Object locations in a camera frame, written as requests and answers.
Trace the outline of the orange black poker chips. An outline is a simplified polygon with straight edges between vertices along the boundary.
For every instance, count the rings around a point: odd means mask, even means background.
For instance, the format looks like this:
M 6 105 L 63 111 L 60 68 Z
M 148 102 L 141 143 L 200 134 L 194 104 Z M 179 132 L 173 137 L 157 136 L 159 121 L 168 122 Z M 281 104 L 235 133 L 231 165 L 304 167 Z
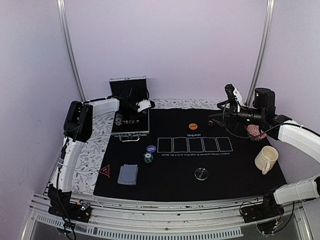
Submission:
M 215 125 L 215 123 L 214 123 L 213 121 L 209 120 L 209 121 L 208 121 L 208 125 L 209 125 L 210 127 L 212 127 L 212 126 Z

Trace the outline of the long poker chip stack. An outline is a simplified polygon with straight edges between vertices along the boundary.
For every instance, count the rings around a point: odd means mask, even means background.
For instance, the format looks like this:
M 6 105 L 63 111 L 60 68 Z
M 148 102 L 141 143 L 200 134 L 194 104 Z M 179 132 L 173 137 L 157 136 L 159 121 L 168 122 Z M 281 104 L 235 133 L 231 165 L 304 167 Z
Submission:
M 121 126 L 123 124 L 123 116 L 121 114 L 116 114 L 113 124 L 118 127 Z

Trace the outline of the orange big blind button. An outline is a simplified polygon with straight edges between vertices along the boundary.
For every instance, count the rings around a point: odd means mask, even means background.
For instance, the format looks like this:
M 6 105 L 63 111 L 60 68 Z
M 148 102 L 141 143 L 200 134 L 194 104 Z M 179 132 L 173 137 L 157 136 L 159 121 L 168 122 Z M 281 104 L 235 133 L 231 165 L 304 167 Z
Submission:
M 197 130 L 198 129 L 198 125 L 196 124 L 196 123 L 190 123 L 189 125 L 188 125 L 188 128 L 190 129 L 190 130 Z

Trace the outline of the purple small blind button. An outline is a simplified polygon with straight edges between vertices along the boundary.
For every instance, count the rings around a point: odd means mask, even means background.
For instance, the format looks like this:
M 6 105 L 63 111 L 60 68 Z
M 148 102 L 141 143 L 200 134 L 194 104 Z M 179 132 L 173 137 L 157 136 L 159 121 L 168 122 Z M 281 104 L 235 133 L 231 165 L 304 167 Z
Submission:
M 154 146 L 154 145 L 148 145 L 148 146 L 146 147 L 146 151 L 147 151 L 148 153 L 154 153 L 154 152 L 156 152 L 156 150 L 157 150 L 157 148 L 156 148 L 156 146 Z

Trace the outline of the green poker chip pile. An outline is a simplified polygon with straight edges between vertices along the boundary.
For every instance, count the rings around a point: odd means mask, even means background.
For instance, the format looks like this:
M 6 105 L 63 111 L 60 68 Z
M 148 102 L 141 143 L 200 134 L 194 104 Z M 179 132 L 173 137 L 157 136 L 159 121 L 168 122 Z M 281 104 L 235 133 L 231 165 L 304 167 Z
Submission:
M 143 155 L 143 159 L 144 159 L 144 162 L 145 163 L 151 163 L 153 161 L 153 154 L 150 153 L 150 152 L 146 152 L 144 155 Z

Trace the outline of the clear dealer button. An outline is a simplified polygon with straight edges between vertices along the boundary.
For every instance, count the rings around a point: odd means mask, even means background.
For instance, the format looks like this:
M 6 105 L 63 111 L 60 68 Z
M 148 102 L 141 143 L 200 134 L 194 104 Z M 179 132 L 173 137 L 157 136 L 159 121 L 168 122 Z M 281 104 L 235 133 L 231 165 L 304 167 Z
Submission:
M 208 178 L 209 172 L 204 167 L 199 167 L 194 171 L 194 176 L 199 181 L 204 181 Z

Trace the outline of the blue patterned card deck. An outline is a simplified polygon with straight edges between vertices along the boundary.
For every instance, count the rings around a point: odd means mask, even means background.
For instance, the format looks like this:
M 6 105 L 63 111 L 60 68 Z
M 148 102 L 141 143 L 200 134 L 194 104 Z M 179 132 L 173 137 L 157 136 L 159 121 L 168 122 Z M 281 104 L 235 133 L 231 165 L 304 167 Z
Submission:
M 138 165 L 124 164 L 120 167 L 117 183 L 120 185 L 134 186 L 137 184 Z

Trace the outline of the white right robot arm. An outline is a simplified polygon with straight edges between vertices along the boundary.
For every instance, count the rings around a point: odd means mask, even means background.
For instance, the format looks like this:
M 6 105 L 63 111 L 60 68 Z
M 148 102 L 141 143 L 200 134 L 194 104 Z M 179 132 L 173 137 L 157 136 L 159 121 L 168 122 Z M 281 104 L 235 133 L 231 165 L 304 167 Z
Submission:
M 208 121 L 242 140 L 269 140 L 277 149 L 277 164 L 286 183 L 268 190 L 259 206 L 262 218 L 269 218 L 278 205 L 303 203 L 320 197 L 320 135 L 288 116 L 276 113 L 276 94 L 269 88 L 253 91 L 253 104 L 245 106 L 239 90 L 224 87 L 227 99 L 216 104 L 219 113 Z

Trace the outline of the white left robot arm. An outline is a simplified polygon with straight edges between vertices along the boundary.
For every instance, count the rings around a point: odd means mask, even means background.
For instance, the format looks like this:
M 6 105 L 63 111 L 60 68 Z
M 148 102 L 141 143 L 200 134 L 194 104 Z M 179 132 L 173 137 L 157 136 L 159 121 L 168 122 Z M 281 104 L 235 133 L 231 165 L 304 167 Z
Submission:
M 92 136 L 94 118 L 111 114 L 111 135 L 120 142 L 136 142 L 149 134 L 149 109 L 155 106 L 149 97 L 146 84 L 126 81 L 110 96 L 73 101 L 64 122 L 63 145 L 48 193 L 71 193 L 76 163 L 85 143 Z

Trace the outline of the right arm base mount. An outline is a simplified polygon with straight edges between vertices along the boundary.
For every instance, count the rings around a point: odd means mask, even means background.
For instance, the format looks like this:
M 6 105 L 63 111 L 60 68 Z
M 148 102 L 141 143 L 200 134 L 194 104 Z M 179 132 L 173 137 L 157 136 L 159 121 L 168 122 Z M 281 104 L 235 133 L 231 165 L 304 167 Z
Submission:
M 285 213 L 282 205 L 276 203 L 273 193 L 263 196 L 262 203 L 243 202 L 239 208 L 239 213 L 245 223 L 256 222 L 272 217 L 282 217 Z

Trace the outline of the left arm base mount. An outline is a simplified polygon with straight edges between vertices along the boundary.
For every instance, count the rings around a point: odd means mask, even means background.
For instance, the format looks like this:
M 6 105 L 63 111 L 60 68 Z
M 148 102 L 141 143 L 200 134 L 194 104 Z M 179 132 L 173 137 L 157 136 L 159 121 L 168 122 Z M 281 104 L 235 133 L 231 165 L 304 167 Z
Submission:
M 50 207 L 48 212 L 65 220 L 88 223 L 91 217 L 91 203 L 82 199 L 71 202 L 71 192 L 49 195 Z

